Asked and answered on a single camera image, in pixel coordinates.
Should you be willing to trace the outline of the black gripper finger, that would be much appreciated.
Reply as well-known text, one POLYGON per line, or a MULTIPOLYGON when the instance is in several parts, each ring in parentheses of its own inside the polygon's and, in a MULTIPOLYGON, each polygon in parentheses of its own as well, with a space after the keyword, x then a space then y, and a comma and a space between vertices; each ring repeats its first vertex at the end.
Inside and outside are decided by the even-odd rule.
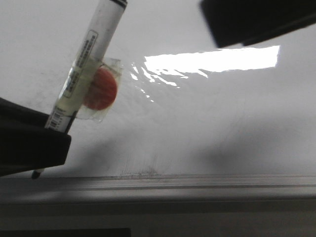
POLYGON ((71 137, 45 128, 48 115, 0 100, 0 175, 64 165, 71 137))
POLYGON ((217 47, 270 40, 316 22, 314 0, 202 0, 217 47))

